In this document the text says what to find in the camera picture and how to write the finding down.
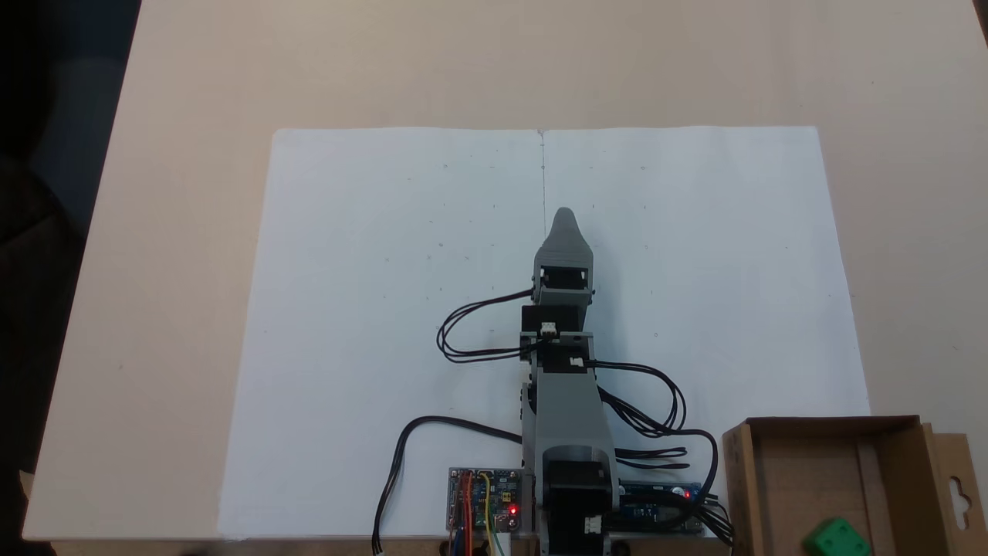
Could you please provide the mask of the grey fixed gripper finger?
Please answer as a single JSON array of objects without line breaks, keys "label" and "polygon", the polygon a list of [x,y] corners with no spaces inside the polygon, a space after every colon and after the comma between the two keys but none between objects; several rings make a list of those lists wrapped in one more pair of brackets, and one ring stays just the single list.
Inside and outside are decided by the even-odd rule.
[{"label": "grey fixed gripper finger", "polygon": [[571,208],[560,207],[534,256],[534,266],[593,266],[594,256]]}]

